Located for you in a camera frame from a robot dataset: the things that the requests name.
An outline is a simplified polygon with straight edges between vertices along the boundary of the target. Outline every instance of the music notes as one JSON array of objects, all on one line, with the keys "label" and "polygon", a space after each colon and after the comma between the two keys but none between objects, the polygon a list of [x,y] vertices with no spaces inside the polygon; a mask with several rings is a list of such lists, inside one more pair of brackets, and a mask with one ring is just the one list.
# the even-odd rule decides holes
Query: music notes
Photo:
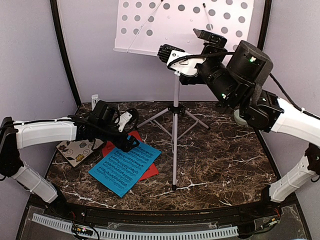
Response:
[{"label": "music notes", "polygon": [[122,198],[160,154],[161,151],[142,142],[130,152],[115,148],[89,174]]}]

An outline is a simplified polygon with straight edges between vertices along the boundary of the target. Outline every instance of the brown marble surface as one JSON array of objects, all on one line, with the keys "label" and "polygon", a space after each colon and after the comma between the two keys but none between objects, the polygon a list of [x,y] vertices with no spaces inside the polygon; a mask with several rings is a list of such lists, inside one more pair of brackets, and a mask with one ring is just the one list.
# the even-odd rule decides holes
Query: brown marble surface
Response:
[{"label": "brown marble surface", "polygon": [[[120,198],[88,171],[101,159],[94,152],[73,168],[57,153],[47,179],[60,187],[68,202],[101,208],[143,211],[197,210],[234,206],[260,200],[261,190],[276,180],[271,165],[252,128],[237,126],[231,115],[214,111],[213,102],[183,102],[187,109],[211,126],[197,124],[178,142],[177,187],[171,191],[173,154],[171,137],[156,124],[148,123],[139,134],[142,140],[161,150],[154,162],[159,175],[140,181]],[[139,122],[166,108],[167,102],[116,103],[120,111],[135,107]],[[84,104],[78,113],[86,113]],[[172,114],[157,119],[170,132]],[[194,120],[179,117],[179,134]]]}]

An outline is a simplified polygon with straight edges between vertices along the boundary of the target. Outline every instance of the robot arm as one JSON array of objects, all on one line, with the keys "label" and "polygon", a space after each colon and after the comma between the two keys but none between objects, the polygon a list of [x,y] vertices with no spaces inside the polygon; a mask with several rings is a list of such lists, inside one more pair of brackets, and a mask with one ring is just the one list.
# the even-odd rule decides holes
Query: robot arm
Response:
[{"label": "robot arm", "polygon": [[0,174],[15,179],[48,204],[63,202],[65,199],[59,189],[20,159],[19,149],[59,141],[100,139],[111,141],[119,149],[129,152],[139,145],[139,141],[129,137],[124,127],[138,120],[138,112],[128,109],[114,118],[115,112],[106,102],[99,101],[87,115],[30,122],[6,117],[0,127]]},{"label": "robot arm", "polygon": [[[206,84],[219,101],[216,106],[225,113],[239,107],[239,117],[249,126],[310,143],[300,162],[263,190],[264,201],[284,201],[310,178],[320,175],[320,118],[262,89],[273,63],[260,49],[241,41],[235,52],[227,52],[224,37],[204,30],[194,32],[206,41],[201,54],[192,55],[170,45],[161,46],[158,52],[160,60],[175,71],[183,85]],[[222,61],[227,54],[233,56],[225,66]]]}]

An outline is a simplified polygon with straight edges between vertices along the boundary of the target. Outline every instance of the black cable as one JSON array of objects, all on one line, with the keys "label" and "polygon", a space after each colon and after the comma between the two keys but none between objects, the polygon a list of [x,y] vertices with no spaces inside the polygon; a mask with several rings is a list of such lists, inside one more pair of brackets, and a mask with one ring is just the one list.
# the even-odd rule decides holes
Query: black cable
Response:
[{"label": "black cable", "polygon": [[179,57],[173,61],[171,61],[168,64],[168,68],[170,68],[173,64],[176,64],[180,61],[188,60],[188,59],[209,59],[209,58],[215,58],[215,57],[221,57],[226,55],[233,55],[235,52],[218,52],[218,53],[207,53],[207,54],[196,54],[196,55],[188,55],[188,56],[182,56]]},{"label": "black cable", "polygon": [[320,120],[320,117],[318,117],[317,115],[312,114],[311,112],[305,111],[303,110],[301,107],[299,107],[293,100],[292,98],[289,96],[289,94],[285,91],[285,89],[281,86],[280,82],[276,79],[276,77],[270,73],[270,77],[272,78],[272,80],[275,82],[275,84],[277,84],[277,86],[280,88],[281,92],[285,95],[285,97],[288,99],[288,101],[300,112],[303,112],[304,114],[313,117],[315,119]]},{"label": "black cable", "polygon": [[270,226],[269,229],[267,229],[267,230],[265,230],[265,231],[256,231],[256,232],[254,232],[253,234],[254,234],[254,235],[265,234],[265,233],[267,233],[267,232],[270,232],[272,229],[274,229],[276,225],[277,225],[277,224]]},{"label": "black cable", "polygon": [[261,228],[258,228],[257,230],[255,231],[251,231],[251,232],[238,232],[239,233],[239,236],[246,236],[246,235],[258,235],[258,234],[265,234],[267,232],[270,232],[272,229],[274,229],[274,227],[276,226],[277,224],[274,224],[272,226],[268,226],[268,229],[265,230],[265,231],[262,231],[263,229]]},{"label": "black cable", "polygon": [[320,180],[320,176],[318,176],[318,178],[316,180],[311,179],[311,182],[316,183]]},{"label": "black cable", "polygon": [[260,28],[259,40],[257,44],[257,48],[261,51],[264,50],[268,26],[269,26],[269,19],[271,15],[271,8],[272,8],[272,0],[265,0],[264,9],[263,9],[263,18]]},{"label": "black cable", "polygon": [[91,228],[91,229],[96,233],[97,240],[100,240],[100,235],[99,235],[98,231],[97,231],[93,226],[90,226],[90,225],[86,224],[86,223],[83,222],[83,221],[79,221],[79,220],[75,220],[75,219],[72,219],[72,218],[68,218],[68,217],[62,216],[62,215],[60,215],[59,213],[57,213],[52,207],[50,207],[49,209],[50,209],[52,212],[54,212],[55,214],[57,214],[59,217],[61,217],[62,219],[64,219],[64,220],[69,220],[69,221],[72,221],[72,222],[77,222],[77,223],[79,223],[79,224],[81,224],[81,225],[84,225],[84,226],[86,226],[86,227]]}]

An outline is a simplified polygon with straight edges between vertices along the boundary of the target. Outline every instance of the cable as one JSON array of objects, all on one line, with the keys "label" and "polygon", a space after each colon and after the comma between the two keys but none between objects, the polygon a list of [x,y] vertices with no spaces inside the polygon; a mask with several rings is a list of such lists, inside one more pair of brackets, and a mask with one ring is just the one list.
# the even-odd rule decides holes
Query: cable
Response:
[{"label": "cable", "polygon": [[260,226],[260,228],[251,231],[251,232],[239,232],[240,236],[246,236],[246,235],[258,235],[258,234],[265,234],[272,229],[280,222],[281,214],[279,213],[279,210],[277,208],[274,208],[274,211],[276,212],[276,217],[271,218],[267,223],[264,223]]},{"label": "cable", "polygon": [[75,219],[72,219],[72,218],[68,218],[68,217],[62,216],[62,215],[60,215],[59,213],[57,213],[52,207],[49,207],[49,209],[50,209],[52,212],[54,212],[55,214],[57,214],[59,217],[61,217],[62,219],[64,219],[64,220],[69,220],[69,221],[72,221],[72,222],[77,222],[77,223],[79,223],[79,224],[81,224],[81,225],[84,225],[84,226],[87,226],[87,227],[91,228],[91,229],[96,233],[97,240],[100,240],[100,235],[99,235],[98,231],[97,231],[93,226],[90,226],[90,225],[86,224],[86,223],[83,222],[83,221],[78,221],[78,220],[75,220]]},{"label": "cable", "polygon": [[318,176],[318,178],[316,180],[311,179],[311,182],[316,183],[320,180],[320,176]]},{"label": "cable", "polygon": [[317,115],[312,114],[311,112],[305,111],[304,109],[302,109],[301,107],[299,107],[293,100],[292,98],[289,96],[289,94],[285,91],[285,89],[281,86],[280,82],[276,79],[276,77],[270,73],[270,77],[272,78],[272,80],[275,82],[275,84],[279,87],[279,89],[281,90],[281,92],[285,95],[285,97],[288,99],[288,101],[300,112],[313,117],[315,119],[320,120],[320,117],[318,117]]},{"label": "cable", "polygon": [[228,51],[228,52],[206,53],[206,54],[196,54],[196,55],[182,56],[182,57],[179,57],[179,58],[171,61],[168,64],[168,68],[170,68],[173,64],[176,64],[176,63],[178,63],[180,61],[185,61],[185,60],[188,60],[188,59],[215,58],[215,57],[221,57],[221,56],[233,55],[233,54],[235,54],[235,52]]}]

